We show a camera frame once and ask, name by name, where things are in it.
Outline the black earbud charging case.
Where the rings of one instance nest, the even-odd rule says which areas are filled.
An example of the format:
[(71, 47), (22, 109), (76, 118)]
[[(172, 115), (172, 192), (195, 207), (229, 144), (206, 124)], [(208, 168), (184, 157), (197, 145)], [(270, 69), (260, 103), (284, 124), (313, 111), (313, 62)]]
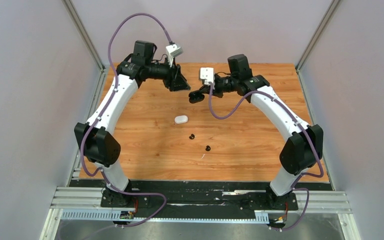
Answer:
[(191, 104), (202, 102), (205, 99), (205, 95), (200, 91), (192, 91), (188, 94), (188, 101)]

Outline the aluminium front rail frame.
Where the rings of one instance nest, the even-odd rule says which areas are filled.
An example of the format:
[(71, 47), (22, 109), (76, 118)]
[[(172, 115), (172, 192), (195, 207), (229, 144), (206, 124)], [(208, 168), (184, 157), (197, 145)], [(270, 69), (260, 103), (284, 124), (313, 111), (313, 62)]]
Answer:
[[(100, 206), (103, 189), (101, 187), (58, 187), (40, 234), (41, 240), (53, 240), (59, 223), (68, 220), (119, 221), (123, 208), (103, 208)], [(296, 191), (296, 203), (301, 210), (307, 207), (308, 214), (336, 214), (340, 221), (340, 231), (345, 239), (359, 239), (347, 195), (343, 191)], [(275, 210), (261, 208), (251, 211), (250, 217), (244, 218), (179, 218), (153, 217), (151, 222), (161, 223), (217, 223), (217, 224), (258, 224), (268, 223)]]

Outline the aluminium corner post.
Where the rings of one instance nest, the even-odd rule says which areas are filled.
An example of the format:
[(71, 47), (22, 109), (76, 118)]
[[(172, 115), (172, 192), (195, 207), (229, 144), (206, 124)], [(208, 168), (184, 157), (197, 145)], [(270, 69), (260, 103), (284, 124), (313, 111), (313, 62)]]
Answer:
[(330, 20), (334, 16), (335, 12), (337, 11), (337, 8), (342, 3), (342, 0), (331, 0), (330, 4), (324, 13), (322, 19), (320, 20), (317, 28), (315, 29), (310, 41), (308, 42), (305, 50), (303, 51), (300, 59), (298, 60), (297, 64), (295, 65), (295, 70), (297, 73), (301, 71), (301, 69), (306, 64), (310, 54), (313, 51), (313, 48), (316, 46), (316, 44), (319, 41), (319, 38), (322, 36), (325, 28), (328, 26)]
[(83, 24), (83, 21), (81, 20), (81, 17), (76, 10), (76, 7), (72, 0), (62, 0), (62, 3), (64, 4), (68, 15), (70, 16), (73, 24), (75, 25), (78, 33), (80, 34), (86, 48), (88, 49), (90, 55), (92, 56), (92, 59), (94, 60), (96, 66), (99, 68), (101, 72), (105, 70), (105, 64), (103, 63), (101, 57), (99, 56), (99, 53), (95, 47), (95, 45), (92, 42), (91, 37), (88, 34), (88, 31), (86, 30), (86, 27)]

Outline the left aluminium corner post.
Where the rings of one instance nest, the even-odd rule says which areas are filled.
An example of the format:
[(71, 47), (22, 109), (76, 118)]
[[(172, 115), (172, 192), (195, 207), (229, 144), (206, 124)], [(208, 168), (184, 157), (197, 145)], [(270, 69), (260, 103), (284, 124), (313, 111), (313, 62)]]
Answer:
[(92, 56), (92, 59), (94, 60), (96, 66), (99, 68), (101, 72), (105, 70), (105, 64), (103, 63), (101, 57), (99, 56), (99, 53), (95, 47), (95, 45), (92, 42), (91, 37), (88, 34), (88, 31), (86, 30), (86, 27), (83, 24), (83, 21), (81, 20), (81, 17), (76, 10), (76, 7), (72, 0), (62, 0), (62, 3), (64, 4), (68, 15), (70, 16), (73, 24), (75, 25), (78, 33), (80, 34), (86, 48), (88, 49), (90, 55)]

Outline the white earbud charging case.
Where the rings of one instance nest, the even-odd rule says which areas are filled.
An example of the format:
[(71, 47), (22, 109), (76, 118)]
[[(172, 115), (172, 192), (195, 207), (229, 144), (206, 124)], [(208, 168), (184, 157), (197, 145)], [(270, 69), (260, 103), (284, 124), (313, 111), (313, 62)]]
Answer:
[(189, 118), (187, 115), (178, 115), (174, 118), (174, 123), (177, 125), (185, 124), (189, 121)]

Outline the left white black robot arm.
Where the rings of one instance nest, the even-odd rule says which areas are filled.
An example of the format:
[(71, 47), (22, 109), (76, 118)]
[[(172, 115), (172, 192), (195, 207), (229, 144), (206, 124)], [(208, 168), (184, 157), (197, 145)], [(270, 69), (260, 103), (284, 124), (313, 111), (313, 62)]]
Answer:
[(137, 40), (133, 52), (116, 67), (101, 104), (85, 123), (78, 122), (74, 127), (82, 167), (86, 166), (85, 160), (96, 166), (95, 172), (85, 173), (90, 177), (102, 173), (105, 180), (103, 207), (127, 207), (133, 201), (131, 181), (120, 164), (121, 145), (113, 136), (128, 101), (147, 79), (161, 80), (171, 92), (191, 89), (176, 64), (176, 57), (183, 53), (181, 46), (170, 42), (163, 61), (154, 59), (156, 50), (154, 43)]

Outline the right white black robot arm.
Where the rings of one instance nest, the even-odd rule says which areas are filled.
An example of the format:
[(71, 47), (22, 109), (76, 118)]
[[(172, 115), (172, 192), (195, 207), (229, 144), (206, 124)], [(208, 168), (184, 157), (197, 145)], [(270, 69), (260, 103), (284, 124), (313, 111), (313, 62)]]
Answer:
[(266, 188), (263, 205), (278, 209), (286, 205), (298, 181), (308, 170), (317, 165), (322, 178), (325, 173), (321, 164), (324, 131), (318, 125), (310, 125), (295, 114), (275, 93), (274, 88), (262, 75), (254, 75), (248, 58), (236, 54), (227, 59), (229, 73), (220, 76), (212, 67), (202, 67), (199, 79), (202, 86), (189, 93), (189, 102), (195, 104), (209, 96), (222, 98), (225, 93), (236, 92), (240, 103), (247, 101), (260, 110), (277, 128), (285, 144), (279, 155), (281, 167)]

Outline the right aluminium corner post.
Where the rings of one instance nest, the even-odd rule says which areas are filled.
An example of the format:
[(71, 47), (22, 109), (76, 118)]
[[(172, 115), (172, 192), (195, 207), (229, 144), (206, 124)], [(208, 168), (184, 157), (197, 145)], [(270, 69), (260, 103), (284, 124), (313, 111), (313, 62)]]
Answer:
[(319, 38), (322, 36), (325, 28), (328, 26), (330, 20), (334, 16), (335, 12), (337, 11), (337, 8), (342, 3), (342, 0), (331, 0), (330, 4), (324, 13), (322, 19), (320, 20), (317, 28), (315, 29), (310, 41), (308, 42), (305, 50), (303, 51), (300, 59), (298, 60), (297, 64), (295, 65), (295, 70), (297, 73), (301, 71), (301, 69), (306, 64), (310, 54), (313, 51), (313, 48), (316, 46), (316, 44), (319, 41)]

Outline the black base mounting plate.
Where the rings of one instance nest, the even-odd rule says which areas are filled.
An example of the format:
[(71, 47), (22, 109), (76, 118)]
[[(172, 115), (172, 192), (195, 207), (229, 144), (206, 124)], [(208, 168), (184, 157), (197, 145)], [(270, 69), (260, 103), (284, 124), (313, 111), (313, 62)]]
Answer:
[(157, 218), (249, 219), (255, 210), (298, 210), (296, 193), (278, 197), (266, 181), (168, 181), (132, 180), (130, 193), (161, 193), (166, 206)]

